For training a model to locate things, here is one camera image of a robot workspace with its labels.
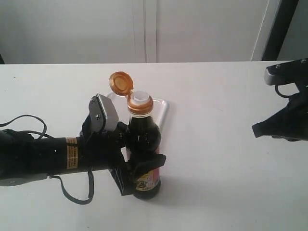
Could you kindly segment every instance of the dark glass bottle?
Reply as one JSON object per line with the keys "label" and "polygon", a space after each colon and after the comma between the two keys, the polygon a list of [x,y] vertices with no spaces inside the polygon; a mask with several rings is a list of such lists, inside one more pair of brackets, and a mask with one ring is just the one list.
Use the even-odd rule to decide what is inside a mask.
{"label": "dark glass bottle", "polygon": [[[131,114],[125,137],[128,159],[132,161],[146,159],[147,155],[159,152],[161,134],[151,113]],[[150,199],[158,193],[160,185],[159,168],[157,168],[137,180],[134,196],[139,199]]]}

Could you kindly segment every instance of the robotic arm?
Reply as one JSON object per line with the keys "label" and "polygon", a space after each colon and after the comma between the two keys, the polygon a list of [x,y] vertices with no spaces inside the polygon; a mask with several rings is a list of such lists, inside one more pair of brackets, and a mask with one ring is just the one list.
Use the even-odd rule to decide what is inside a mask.
{"label": "robotic arm", "polygon": [[[265,82],[275,85],[277,94],[287,98],[285,108],[267,120],[252,126],[255,137],[272,136],[288,141],[308,141],[308,63],[306,59],[277,64],[266,68]],[[278,87],[295,83],[299,92],[282,95]]]}
{"label": "robotic arm", "polygon": [[[124,160],[121,148],[125,147],[127,125],[118,121],[112,101],[103,95],[92,97],[79,137],[53,138],[45,134],[47,127],[41,119],[30,117],[44,124],[44,131],[37,139],[30,135],[36,133],[33,131],[0,130],[0,186],[24,184],[49,176],[61,181],[62,191],[69,200],[85,205],[94,195],[92,171],[108,169],[121,195],[130,195],[136,187],[136,179],[165,164],[166,157],[162,154],[153,154],[146,160]],[[58,175],[85,171],[89,177],[89,198],[82,201],[69,195]]]}

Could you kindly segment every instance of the soy sauce bottle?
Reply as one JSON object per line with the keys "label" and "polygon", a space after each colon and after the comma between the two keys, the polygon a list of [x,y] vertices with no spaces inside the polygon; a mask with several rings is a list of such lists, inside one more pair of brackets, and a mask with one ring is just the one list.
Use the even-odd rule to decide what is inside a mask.
{"label": "soy sauce bottle", "polygon": [[[111,89],[118,95],[126,96],[130,119],[125,134],[127,157],[133,164],[159,153],[161,133],[152,118],[153,99],[145,91],[132,92],[133,83],[124,72],[116,72],[109,79]],[[154,197],[161,186],[159,168],[138,178],[134,196],[139,199]]]}

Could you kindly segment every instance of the tabletop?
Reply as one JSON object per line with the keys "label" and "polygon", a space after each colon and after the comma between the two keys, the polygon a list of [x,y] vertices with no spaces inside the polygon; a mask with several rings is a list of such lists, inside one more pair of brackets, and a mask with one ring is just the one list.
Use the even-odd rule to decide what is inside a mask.
{"label": "tabletop", "polygon": [[[68,201],[57,179],[0,187],[0,230],[306,231],[308,143],[256,139],[251,129],[287,104],[264,82],[274,63],[0,65],[0,122],[36,115],[56,137],[79,134],[89,99],[110,92],[115,71],[169,102],[155,198],[121,197],[107,170],[94,172],[89,205]],[[10,127],[42,129],[31,118]],[[87,198],[86,173],[63,179],[73,196]]]}

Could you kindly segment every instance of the clear plastic tray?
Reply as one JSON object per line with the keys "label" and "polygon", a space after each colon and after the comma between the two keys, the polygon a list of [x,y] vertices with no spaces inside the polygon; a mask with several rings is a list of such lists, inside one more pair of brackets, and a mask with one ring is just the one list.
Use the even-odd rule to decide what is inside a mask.
{"label": "clear plastic tray", "polygon": [[[129,112],[127,109],[127,99],[124,96],[119,96],[113,92],[109,93],[107,97],[112,100],[115,109],[119,115],[119,121],[128,124]],[[154,122],[158,125],[160,129],[162,129],[169,105],[166,100],[153,98],[153,101],[154,107],[152,111],[152,116]]]}

